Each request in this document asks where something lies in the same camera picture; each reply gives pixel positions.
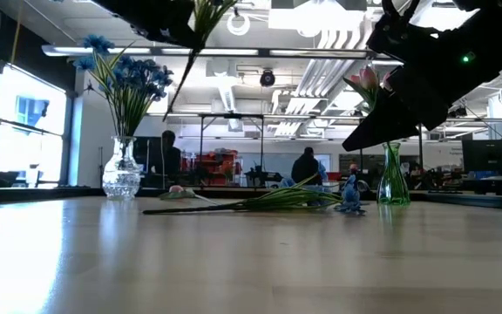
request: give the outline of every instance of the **small toy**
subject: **small toy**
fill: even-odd
[[[362,210],[362,204],[359,201],[359,191],[357,189],[356,170],[351,169],[351,176],[344,184],[342,191],[344,199],[341,205],[337,205],[335,210],[344,214],[364,215],[365,210]]]

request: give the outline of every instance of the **clear glass vase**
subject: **clear glass vase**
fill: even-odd
[[[399,143],[385,143],[384,148],[384,172],[376,201],[386,205],[410,204],[410,192],[406,180],[400,171]]]
[[[105,164],[102,188],[110,199],[130,200],[139,191],[139,165],[132,157],[134,137],[113,136],[113,156]]]

